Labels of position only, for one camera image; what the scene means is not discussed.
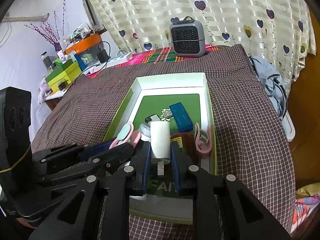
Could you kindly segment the pink clip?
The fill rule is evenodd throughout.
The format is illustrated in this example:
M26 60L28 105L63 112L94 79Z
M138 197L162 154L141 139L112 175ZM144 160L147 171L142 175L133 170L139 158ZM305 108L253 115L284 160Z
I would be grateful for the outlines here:
M208 158L212 152L212 130L208 125L204 130L198 123L195 124L194 140L196 146L196 152L201 158Z
M127 122L119 131L117 137L112 141L109 149L115 148L121 144L129 143L135 148L141 139L141 133L134 129L131 122Z

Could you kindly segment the silver lighter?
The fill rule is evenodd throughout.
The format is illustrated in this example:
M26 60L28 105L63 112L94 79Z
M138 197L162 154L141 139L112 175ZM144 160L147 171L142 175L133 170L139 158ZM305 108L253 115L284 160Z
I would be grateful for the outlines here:
M145 123L148 125L153 121L160 121L160 118L157 114L153 114L145 118Z

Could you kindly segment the white charger plug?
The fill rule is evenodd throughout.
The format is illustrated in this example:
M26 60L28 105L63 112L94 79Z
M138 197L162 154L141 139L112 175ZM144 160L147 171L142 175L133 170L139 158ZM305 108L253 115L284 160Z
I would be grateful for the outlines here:
M150 124L151 162L157 164L157 176L164 176L164 165L171 161L170 123L153 121Z

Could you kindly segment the brown bottle red cap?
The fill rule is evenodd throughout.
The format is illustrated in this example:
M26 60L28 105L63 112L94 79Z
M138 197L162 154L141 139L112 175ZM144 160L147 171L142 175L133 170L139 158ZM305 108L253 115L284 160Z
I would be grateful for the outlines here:
M178 146L184 154L191 158L193 164L199 163L197 156L194 135L191 133L177 133L170 137L171 142L177 142Z

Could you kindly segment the brown checkered tablecloth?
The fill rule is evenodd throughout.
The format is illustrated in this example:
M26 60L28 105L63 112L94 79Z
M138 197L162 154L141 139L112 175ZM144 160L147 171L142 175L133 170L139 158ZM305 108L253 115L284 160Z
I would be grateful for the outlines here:
M95 145L111 126L136 78L204 73L212 103L217 172L235 175L290 230L295 172L287 137L242 45L219 48L181 62L111 67L80 76L44 121L33 152L70 143Z

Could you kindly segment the green white cardboard box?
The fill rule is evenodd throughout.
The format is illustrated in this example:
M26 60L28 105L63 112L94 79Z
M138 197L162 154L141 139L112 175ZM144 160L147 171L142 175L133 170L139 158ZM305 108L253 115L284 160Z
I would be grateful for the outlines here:
M204 73L164 74L135 78L121 102L104 140L116 137L130 122L135 129L148 127L147 118L157 115L170 124L170 134L179 132L170 106L181 103L193 124L199 124L212 142L215 141L214 117L207 78ZM139 217L168 223L191 224L192 200L179 197L172 179L171 166L164 167L164 175L157 174L157 165L150 168L148 187L142 197L130 198L130 212Z

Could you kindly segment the yellow green box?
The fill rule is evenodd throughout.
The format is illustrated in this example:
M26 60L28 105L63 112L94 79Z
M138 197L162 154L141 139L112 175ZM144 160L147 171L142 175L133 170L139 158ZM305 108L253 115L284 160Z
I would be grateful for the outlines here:
M67 85L72 83L81 74L81 69L77 61L73 62L68 60L63 65L53 70L46 78L45 81L48 86L56 93L59 88L59 84L67 82Z

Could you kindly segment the blue usb stick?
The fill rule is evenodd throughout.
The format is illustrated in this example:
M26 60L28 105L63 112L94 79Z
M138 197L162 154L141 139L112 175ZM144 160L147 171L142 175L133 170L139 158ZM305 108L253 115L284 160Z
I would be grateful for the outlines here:
M193 130L193 123L181 102L169 106L180 133Z

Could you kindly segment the white power strip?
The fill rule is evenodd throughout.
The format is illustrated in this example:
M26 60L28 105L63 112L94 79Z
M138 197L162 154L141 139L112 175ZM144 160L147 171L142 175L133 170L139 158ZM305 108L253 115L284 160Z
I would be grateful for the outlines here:
M117 66L119 64L127 63L132 58L133 58L132 52L129 52L126 54L121 54L119 56L116 56L116 57L109 59L106 63L101 63L101 64L97 64L95 66L91 66L91 67L87 68L86 70L84 70L82 73L85 75L94 74L94 73L99 72L100 70L103 70L105 68L110 68L110 67Z

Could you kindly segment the orange lid storage bin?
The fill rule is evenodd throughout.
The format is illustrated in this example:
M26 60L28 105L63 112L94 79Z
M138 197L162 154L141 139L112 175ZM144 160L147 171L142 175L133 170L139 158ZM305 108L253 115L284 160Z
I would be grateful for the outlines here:
M99 63L99 43L102 41L99 34L91 35L66 49L66 54L74 54L81 70Z

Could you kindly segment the colourful striped cloth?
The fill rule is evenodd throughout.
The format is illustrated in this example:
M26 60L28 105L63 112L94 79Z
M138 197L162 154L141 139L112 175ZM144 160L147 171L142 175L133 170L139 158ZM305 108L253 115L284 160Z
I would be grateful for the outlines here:
M210 44L206 44L205 46L205 55L218 50L217 46L213 46ZM162 63L162 62L181 62L189 59L195 59L193 57L181 57L177 56L174 53L174 50L172 47L165 47L165 48L159 48L159 49L153 49L144 51L141 53L133 54L131 59L127 62L116 64L115 67L122 67L122 66L130 66L140 63ZM90 70L86 70L83 74L89 77L90 79L96 77L103 69L108 68L107 66L104 66L104 63L102 66L97 66L97 71L93 70L93 73L90 73Z

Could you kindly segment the wooden wardrobe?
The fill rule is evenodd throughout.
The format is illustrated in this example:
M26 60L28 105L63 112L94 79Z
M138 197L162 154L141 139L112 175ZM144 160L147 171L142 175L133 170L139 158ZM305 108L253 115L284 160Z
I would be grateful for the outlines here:
M296 135L290 142L296 187L319 182L319 23L311 14L317 55L306 57L306 67L291 86L289 114Z

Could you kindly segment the grey mini heater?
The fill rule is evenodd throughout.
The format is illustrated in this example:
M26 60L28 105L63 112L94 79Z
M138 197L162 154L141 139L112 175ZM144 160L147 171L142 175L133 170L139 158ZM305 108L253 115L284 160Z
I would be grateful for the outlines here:
M200 21L185 17L172 18L170 25L172 47L180 57L202 57L205 54L205 35Z

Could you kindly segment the blue grey clothes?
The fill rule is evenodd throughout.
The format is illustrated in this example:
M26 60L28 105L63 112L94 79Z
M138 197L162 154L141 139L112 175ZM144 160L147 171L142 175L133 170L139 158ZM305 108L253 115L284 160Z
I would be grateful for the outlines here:
M283 120L287 112L287 94L280 73L273 64L258 56L249 55L249 60L278 117Z

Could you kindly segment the heart pattern curtain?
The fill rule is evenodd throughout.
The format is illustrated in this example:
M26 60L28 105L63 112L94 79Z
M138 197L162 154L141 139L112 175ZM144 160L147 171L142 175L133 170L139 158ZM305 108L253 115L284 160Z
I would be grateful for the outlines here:
M189 16L203 25L214 46L240 44L274 64L286 90L316 54L304 0L89 0L120 49L134 52L171 46L169 27Z

